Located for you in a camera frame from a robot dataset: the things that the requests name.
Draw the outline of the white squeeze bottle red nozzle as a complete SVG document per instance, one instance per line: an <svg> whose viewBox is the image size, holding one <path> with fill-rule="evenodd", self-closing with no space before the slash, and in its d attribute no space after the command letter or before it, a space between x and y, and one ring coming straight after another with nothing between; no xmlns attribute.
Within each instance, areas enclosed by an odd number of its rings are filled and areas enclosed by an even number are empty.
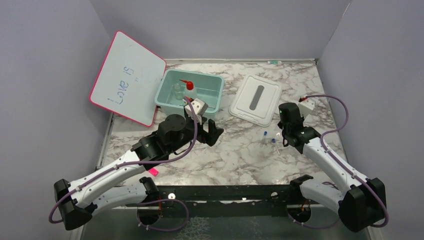
<svg viewBox="0 0 424 240"><path fill-rule="evenodd" d="M180 81L185 83L184 96L190 99L196 99L198 97L198 93L194 83L192 81L183 79L180 79Z"/></svg>

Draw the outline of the small clear glass jar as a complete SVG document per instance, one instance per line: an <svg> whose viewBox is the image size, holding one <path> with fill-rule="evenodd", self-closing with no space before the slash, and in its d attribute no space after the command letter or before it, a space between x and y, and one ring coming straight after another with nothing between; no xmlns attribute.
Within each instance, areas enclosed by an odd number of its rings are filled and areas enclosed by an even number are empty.
<svg viewBox="0 0 424 240"><path fill-rule="evenodd" d="M172 87L173 94L176 100L183 100L184 98L184 88L179 84L175 83Z"/></svg>

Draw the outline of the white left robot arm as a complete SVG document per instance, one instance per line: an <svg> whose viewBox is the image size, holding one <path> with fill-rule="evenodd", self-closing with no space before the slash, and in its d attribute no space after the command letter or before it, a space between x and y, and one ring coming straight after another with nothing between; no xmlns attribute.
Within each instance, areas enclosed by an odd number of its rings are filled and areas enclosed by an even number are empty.
<svg viewBox="0 0 424 240"><path fill-rule="evenodd" d="M49 222L63 223L70 231L85 225L102 210L139 202L152 205L157 200L157 191L152 188L154 183L150 178L124 189L119 189L118 184L172 162L170 155L185 145L189 145L188 149L175 157L175 161L185 157L196 142L212 147L223 132L212 119L201 117L195 121L188 115L167 116L156 131L142 137L112 163L77 180L56 181L55 205L49 213Z"/></svg>

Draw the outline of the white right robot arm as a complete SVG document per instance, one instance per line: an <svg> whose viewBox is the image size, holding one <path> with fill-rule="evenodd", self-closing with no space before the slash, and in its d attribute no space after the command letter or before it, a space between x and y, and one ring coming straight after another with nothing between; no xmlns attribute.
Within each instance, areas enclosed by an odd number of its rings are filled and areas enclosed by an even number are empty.
<svg viewBox="0 0 424 240"><path fill-rule="evenodd" d="M321 134L304 126L304 115L299 104L282 103L278 107L283 146L294 147L317 164L333 181L336 188L304 175L290 181L289 199L300 204L315 201L335 212L343 225L352 232L375 227L387 220L386 189L378 179L370 179L356 171L335 153Z"/></svg>

